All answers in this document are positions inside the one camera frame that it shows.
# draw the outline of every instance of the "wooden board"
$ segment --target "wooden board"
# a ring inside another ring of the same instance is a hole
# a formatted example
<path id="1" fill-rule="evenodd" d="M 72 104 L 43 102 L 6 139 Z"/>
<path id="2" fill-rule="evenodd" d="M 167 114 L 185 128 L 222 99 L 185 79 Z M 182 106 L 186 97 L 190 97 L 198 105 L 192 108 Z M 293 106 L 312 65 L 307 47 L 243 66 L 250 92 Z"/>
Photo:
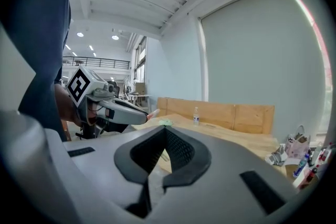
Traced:
<path id="1" fill-rule="evenodd" d="M 173 121 L 173 126 L 176 127 L 189 129 L 195 132 L 203 133 L 219 139 L 224 139 L 227 141 L 237 143 L 247 148 L 257 156 L 259 156 L 261 159 L 264 159 L 268 154 L 274 152 L 279 147 L 278 141 L 271 135 L 248 134 L 243 132 L 237 132 L 223 128 L 218 125 L 204 122 L 201 122 L 199 126 L 194 126 L 192 120 L 186 119 L 177 114 L 154 118 L 149 120 L 145 124 L 132 125 L 132 126 L 136 130 L 141 130 L 152 126 L 158 126 L 159 121 L 163 119 L 169 119 Z M 163 158 L 160 158 L 158 165 L 162 169 L 171 173 L 170 161 L 165 161 Z M 286 169 L 284 167 L 279 166 L 273 166 L 273 167 L 282 172 L 284 175 L 286 175 Z"/>
<path id="2" fill-rule="evenodd" d="M 160 109 L 159 116 L 178 114 L 190 120 L 193 119 L 195 107 L 198 107 L 200 122 L 245 133 L 270 134 L 273 126 L 273 105 L 220 104 L 158 98 L 157 107 Z"/>

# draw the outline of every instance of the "bottle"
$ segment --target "bottle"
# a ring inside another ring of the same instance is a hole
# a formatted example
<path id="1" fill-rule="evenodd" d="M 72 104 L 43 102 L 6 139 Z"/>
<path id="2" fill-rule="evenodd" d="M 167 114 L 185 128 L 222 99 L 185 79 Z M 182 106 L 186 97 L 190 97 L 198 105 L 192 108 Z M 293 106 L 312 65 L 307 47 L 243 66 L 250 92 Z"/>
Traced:
<path id="1" fill-rule="evenodd" d="M 309 174 L 309 176 L 307 176 L 306 182 L 310 183 L 313 178 L 315 177 L 315 174 L 317 173 L 317 168 L 319 167 L 319 165 L 317 165 L 315 168 L 313 168 Z"/>
<path id="2" fill-rule="evenodd" d="M 194 110 L 194 126 L 199 125 L 199 122 L 200 122 L 199 120 L 200 120 L 200 117 L 198 115 L 198 107 L 196 106 Z"/>
<path id="3" fill-rule="evenodd" d="M 314 154 L 311 158 L 311 164 L 314 165 L 320 155 L 320 151 L 321 151 L 321 148 L 322 148 L 322 142 L 320 142 L 317 147 L 315 148 L 315 151 L 314 151 Z"/>
<path id="4" fill-rule="evenodd" d="M 309 154 L 306 153 L 304 155 L 304 157 L 302 158 L 302 160 L 300 161 L 300 163 L 299 163 L 298 168 L 296 169 L 296 171 L 293 172 L 293 177 L 294 178 L 297 178 L 300 175 L 301 171 L 303 170 L 303 168 L 307 164 L 308 158 L 309 158 Z"/>
<path id="5" fill-rule="evenodd" d="M 323 153 L 323 156 L 322 156 L 322 161 L 325 162 L 328 155 L 329 155 L 329 152 L 330 152 L 330 149 L 331 149 L 331 145 L 332 143 L 330 142 L 328 147 L 325 149 L 324 153 Z"/>

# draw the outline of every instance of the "green object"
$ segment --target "green object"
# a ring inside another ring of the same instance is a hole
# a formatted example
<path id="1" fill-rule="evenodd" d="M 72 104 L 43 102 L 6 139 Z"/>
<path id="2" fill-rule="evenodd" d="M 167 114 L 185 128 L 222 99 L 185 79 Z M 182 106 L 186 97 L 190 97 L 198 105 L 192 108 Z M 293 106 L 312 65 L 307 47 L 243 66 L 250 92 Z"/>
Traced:
<path id="1" fill-rule="evenodd" d="M 159 125 L 172 126 L 173 122 L 171 120 L 160 120 Z"/>

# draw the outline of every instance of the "white wall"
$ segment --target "white wall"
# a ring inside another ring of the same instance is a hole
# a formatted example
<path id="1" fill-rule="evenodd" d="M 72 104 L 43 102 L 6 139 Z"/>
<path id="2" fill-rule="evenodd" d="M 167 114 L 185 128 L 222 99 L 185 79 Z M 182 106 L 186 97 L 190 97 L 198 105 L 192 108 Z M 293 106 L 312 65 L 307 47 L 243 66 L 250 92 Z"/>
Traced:
<path id="1" fill-rule="evenodd" d="M 283 142 L 303 124 L 316 133 L 324 103 L 322 55 L 294 0 L 240 0 L 202 20 L 209 101 L 273 104 Z"/>
<path id="2" fill-rule="evenodd" d="M 189 18 L 146 48 L 146 87 L 152 104 L 158 97 L 201 100 L 201 64 L 196 26 Z"/>

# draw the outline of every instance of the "plywood panel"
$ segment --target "plywood panel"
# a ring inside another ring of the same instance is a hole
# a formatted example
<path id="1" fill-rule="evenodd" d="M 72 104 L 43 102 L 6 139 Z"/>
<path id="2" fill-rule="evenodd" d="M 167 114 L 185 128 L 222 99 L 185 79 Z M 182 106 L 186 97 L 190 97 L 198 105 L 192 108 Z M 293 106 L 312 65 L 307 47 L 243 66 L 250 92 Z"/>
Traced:
<path id="1" fill-rule="evenodd" d="M 252 134 L 270 134 L 273 125 L 274 106 L 236 105 L 233 130 Z"/>
<path id="2" fill-rule="evenodd" d="M 274 105 L 265 105 L 264 106 L 264 120 L 262 133 L 263 134 L 271 134 L 273 128 L 273 118 L 274 118 Z"/>
<path id="3" fill-rule="evenodd" d="M 160 109 L 159 117 L 167 115 L 167 98 L 159 97 L 157 99 L 157 107 Z"/>
<path id="4" fill-rule="evenodd" d="M 192 120 L 195 107 L 198 107 L 199 120 L 232 129 L 235 106 L 232 104 L 209 103 L 180 99 L 167 100 L 167 115 L 179 114 Z"/>
<path id="5" fill-rule="evenodd" d="M 178 114 L 193 119 L 198 107 L 201 122 L 245 133 L 270 134 L 273 125 L 273 105 L 220 104 L 174 98 L 158 98 L 159 116 Z"/>

